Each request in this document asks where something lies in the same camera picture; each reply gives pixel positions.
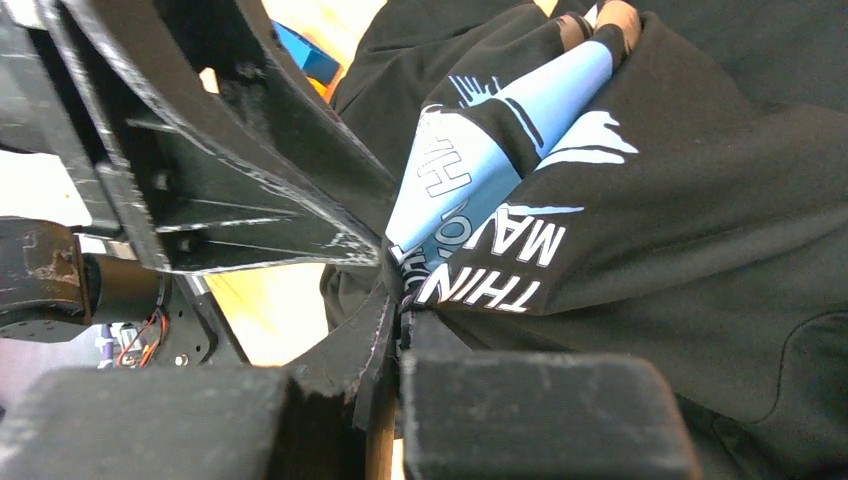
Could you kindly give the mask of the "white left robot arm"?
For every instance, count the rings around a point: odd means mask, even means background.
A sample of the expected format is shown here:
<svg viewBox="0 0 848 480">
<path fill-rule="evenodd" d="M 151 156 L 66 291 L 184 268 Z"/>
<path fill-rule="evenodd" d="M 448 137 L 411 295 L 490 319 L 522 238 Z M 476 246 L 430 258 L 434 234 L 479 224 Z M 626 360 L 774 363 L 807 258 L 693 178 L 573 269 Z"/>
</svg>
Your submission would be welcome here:
<svg viewBox="0 0 848 480">
<path fill-rule="evenodd" d="M 1 220 L 1 334 L 136 320 L 168 275 L 372 266 L 395 181 L 259 1 L 5 1 L 1 147 L 56 155 L 88 211 Z"/>
</svg>

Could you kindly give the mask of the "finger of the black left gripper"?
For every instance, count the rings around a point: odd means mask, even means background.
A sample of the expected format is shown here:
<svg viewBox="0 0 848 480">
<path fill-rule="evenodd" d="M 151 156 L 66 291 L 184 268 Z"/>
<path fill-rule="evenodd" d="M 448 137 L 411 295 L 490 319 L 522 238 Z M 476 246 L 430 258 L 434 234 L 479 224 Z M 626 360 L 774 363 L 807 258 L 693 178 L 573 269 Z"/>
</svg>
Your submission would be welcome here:
<svg viewBox="0 0 848 480">
<path fill-rule="evenodd" d="M 237 117 L 371 229 L 384 228 L 395 179 L 319 97 L 259 1 L 157 1 L 195 71 L 210 67 Z"/>
<path fill-rule="evenodd" d="M 39 5 L 136 258 L 173 273 L 376 264 L 378 234 L 237 117 L 215 71 L 192 68 L 155 2 Z"/>
</svg>

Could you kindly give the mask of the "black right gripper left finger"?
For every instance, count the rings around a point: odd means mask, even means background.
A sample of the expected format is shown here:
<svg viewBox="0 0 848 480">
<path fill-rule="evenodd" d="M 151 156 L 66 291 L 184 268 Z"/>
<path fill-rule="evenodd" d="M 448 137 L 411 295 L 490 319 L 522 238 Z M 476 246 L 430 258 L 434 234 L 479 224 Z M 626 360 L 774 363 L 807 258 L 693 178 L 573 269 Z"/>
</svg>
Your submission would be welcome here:
<svg viewBox="0 0 848 480">
<path fill-rule="evenodd" d="M 5 479 L 387 479 L 396 309 L 375 287 L 282 367 L 57 370 L 1 424 Z"/>
</svg>

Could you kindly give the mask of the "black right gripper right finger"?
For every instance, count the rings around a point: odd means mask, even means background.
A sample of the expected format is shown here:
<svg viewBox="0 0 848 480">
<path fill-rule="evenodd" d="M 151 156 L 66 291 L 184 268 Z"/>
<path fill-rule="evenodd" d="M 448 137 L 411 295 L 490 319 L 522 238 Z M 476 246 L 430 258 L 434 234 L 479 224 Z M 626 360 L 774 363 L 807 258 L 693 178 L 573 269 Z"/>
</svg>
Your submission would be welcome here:
<svg viewBox="0 0 848 480">
<path fill-rule="evenodd" d="M 649 362 L 474 351 L 431 312 L 401 317 L 409 479 L 699 479 L 676 400 Z"/>
</svg>

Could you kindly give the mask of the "black printed t-shirt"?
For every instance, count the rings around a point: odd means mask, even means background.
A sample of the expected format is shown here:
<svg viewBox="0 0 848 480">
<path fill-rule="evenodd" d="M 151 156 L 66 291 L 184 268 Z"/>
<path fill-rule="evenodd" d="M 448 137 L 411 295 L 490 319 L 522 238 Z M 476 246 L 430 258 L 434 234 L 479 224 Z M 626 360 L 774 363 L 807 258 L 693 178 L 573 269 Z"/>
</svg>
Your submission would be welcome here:
<svg viewBox="0 0 848 480">
<path fill-rule="evenodd" d="M 669 381 L 708 479 L 847 475 L 847 5 L 388 1 L 331 101 L 395 176 L 382 281 L 471 347 Z"/>
</svg>

